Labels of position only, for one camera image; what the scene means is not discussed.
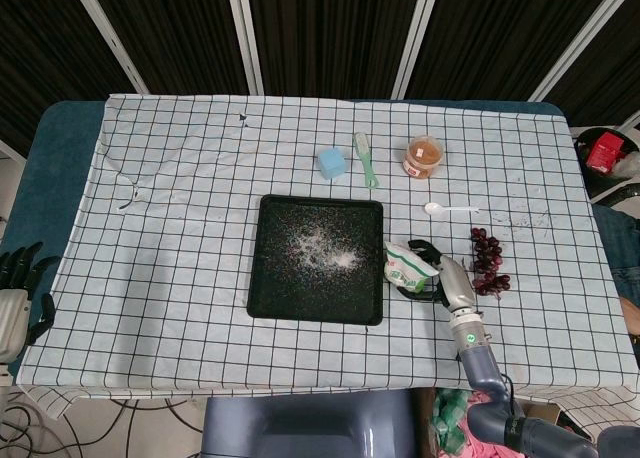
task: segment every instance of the sponge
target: sponge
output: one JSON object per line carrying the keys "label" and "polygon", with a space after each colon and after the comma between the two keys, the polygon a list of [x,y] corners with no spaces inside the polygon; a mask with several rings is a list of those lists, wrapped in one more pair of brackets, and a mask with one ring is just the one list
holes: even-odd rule
{"label": "sponge", "polygon": [[337,148],[330,148],[318,155],[318,164],[322,176],[331,180],[347,171],[347,163],[342,157],[342,153]]}

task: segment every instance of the black baking tray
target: black baking tray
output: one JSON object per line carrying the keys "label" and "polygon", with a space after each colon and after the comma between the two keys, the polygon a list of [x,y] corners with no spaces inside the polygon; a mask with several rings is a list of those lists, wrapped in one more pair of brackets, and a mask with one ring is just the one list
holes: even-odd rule
{"label": "black baking tray", "polygon": [[382,237],[376,201],[264,196],[247,312],[254,318],[379,324]]}

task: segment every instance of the white plastic spoon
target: white plastic spoon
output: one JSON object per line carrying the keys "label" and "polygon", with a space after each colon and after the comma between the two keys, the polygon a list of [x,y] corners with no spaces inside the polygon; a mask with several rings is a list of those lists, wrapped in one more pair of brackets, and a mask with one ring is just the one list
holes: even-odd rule
{"label": "white plastic spoon", "polygon": [[477,206],[442,206],[439,203],[427,203],[424,205],[424,211],[429,215],[439,215],[446,211],[480,211]]}

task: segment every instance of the green toothbrush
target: green toothbrush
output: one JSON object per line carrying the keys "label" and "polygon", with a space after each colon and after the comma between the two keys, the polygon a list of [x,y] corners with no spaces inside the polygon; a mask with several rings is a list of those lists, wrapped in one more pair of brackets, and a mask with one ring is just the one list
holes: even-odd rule
{"label": "green toothbrush", "polygon": [[364,167],[364,184],[369,189],[377,188],[380,183],[371,166],[371,149],[369,148],[367,135],[364,133],[355,133],[353,135],[353,144],[356,147],[358,158],[360,158],[362,166]]}

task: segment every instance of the pink cloth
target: pink cloth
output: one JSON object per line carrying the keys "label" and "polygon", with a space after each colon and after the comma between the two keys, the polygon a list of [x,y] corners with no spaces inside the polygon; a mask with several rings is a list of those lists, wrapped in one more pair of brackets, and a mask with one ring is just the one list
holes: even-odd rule
{"label": "pink cloth", "polygon": [[[489,401],[489,397],[487,395],[474,391],[467,403],[467,410],[471,405],[476,403],[486,403],[487,401]],[[492,445],[490,443],[483,443],[482,441],[477,440],[469,431],[466,414],[462,421],[458,423],[458,426],[467,437],[467,444],[457,458],[525,458],[523,454],[516,453],[505,446]],[[454,455],[449,455],[444,451],[441,451],[438,456],[439,458],[454,458]]]}

